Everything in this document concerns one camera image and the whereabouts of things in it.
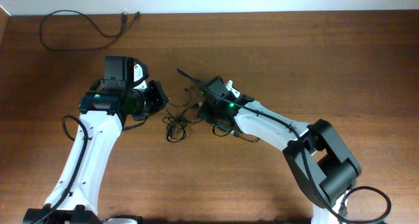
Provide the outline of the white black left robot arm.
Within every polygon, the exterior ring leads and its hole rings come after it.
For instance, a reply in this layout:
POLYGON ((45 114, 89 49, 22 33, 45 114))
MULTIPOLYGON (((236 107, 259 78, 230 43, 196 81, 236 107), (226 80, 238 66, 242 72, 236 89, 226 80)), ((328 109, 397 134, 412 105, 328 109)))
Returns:
POLYGON ((127 56, 106 56, 105 73, 72 117, 77 134, 63 172, 41 209, 27 210, 24 223, 101 223, 98 198, 114 144, 168 103, 161 84, 149 81, 146 64, 127 56))

